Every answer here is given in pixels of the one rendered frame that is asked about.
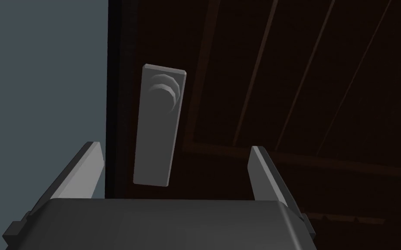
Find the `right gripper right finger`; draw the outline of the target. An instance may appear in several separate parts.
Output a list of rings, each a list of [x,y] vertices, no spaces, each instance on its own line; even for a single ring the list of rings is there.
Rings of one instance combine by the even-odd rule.
[[[279,201],[288,206],[288,189],[265,148],[251,147],[247,170],[256,201]]]

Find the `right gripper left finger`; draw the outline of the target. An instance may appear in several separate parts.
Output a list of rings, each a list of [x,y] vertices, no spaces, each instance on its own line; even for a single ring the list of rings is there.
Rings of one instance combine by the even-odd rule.
[[[54,198],[92,198],[104,167],[99,142],[86,142],[38,200],[38,208]]]

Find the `grey door knob with plate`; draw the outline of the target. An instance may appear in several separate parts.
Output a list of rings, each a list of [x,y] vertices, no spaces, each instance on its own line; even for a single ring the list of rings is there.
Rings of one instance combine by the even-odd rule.
[[[145,64],[135,144],[133,183],[169,183],[187,73]]]

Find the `dark brown wooden door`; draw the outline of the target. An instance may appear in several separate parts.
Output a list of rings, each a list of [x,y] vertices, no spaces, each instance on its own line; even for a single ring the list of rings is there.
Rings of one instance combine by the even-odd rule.
[[[142,67],[186,72],[170,182],[133,183]],[[106,198],[252,200],[263,146],[318,250],[401,250],[401,0],[108,0]]]

